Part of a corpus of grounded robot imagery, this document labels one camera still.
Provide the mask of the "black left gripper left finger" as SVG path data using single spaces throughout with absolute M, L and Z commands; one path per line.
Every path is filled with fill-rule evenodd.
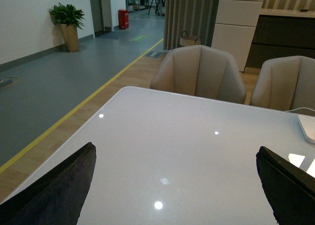
M 75 225 L 93 178 L 96 147 L 87 143 L 1 204 L 2 225 Z

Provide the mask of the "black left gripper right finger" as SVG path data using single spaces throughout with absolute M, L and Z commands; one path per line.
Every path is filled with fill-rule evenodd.
M 280 225 L 315 223 L 315 178 L 265 146 L 256 168 L 273 215 Z

